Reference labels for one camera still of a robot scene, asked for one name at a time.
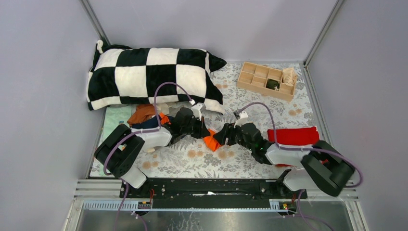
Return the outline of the orange underwear white trim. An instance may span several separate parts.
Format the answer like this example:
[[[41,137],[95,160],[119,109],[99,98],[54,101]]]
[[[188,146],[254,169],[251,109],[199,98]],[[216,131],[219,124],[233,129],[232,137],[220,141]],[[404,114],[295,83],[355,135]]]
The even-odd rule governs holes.
[[[210,135],[202,138],[202,140],[209,150],[211,150],[212,152],[215,152],[216,150],[221,148],[222,145],[214,138],[214,135],[216,134],[216,132],[211,129],[208,129],[208,131],[210,132]]]

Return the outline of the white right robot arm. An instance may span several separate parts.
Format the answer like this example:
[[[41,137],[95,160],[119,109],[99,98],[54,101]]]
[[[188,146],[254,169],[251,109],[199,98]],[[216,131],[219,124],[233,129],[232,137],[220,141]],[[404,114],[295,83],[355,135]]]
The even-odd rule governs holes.
[[[276,185],[276,192],[282,198],[302,189],[320,189],[336,197],[356,170],[325,141],[306,146],[278,146],[264,139],[253,123],[225,124],[213,137],[220,145],[238,144],[250,150],[252,157],[261,164],[295,167]]]

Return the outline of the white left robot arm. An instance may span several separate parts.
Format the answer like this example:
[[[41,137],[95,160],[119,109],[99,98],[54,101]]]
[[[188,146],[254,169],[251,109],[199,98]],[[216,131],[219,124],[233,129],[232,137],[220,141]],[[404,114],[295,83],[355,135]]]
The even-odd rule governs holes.
[[[141,151],[175,144],[185,136],[202,139],[210,136],[201,113],[202,103],[191,108],[182,107],[168,123],[156,128],[130,129],[119,125],[100,144],[94,157],[104,165],[104,170],[131,186],[138,198],[149,193],[147,176],[134,165]]]

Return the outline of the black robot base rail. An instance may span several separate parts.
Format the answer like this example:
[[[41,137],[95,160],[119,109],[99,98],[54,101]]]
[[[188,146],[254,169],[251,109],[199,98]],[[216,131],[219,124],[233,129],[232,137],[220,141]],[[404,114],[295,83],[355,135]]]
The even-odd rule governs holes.
[[[149,178],[140,188],[129,187],[125,193],[121,186],[120,198],[141,199],[148,202],[163,201],[259,201],[282,200],[295,203],[297,198],[307,198],[306,192],[291,191],[282,180],[265,179],[183,179]]]

